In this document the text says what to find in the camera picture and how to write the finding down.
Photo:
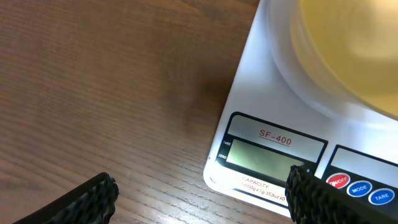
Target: black object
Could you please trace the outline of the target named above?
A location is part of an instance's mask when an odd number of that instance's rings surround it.
[[[298,166],[290,168],[285,195],[292,220],[298,224],[398,223]]]
[[[16,224],[108,224],[119,189],[107,173],[100,173]]]

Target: wooden table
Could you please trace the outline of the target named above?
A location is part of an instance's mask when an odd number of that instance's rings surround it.
[[[113,223],[290,223],[203,181],[258,0],[0,1],[0,220],[97,173]]]

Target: yellow bowl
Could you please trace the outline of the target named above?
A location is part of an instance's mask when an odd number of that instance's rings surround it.
[[[398,119],[397,0],[297,0],[290,37],[316,84]]]

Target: blue button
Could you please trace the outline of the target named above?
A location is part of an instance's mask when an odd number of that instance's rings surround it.
[[[369,202],[373,205],[385,205],[394,199],[395,193],[391,189],[378,189],[369,195]]]
[[[347,187],[347,194],[352,197],[362,197],[372,190],[372,184],[366,180],[353,182]]]

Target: scale platform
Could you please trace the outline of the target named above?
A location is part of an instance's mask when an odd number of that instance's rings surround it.
[[[290,216],[291,165],[398,219],[398,131],[347,123],[307,105],[270,51],[261,0],[203,173],[215,191]]]

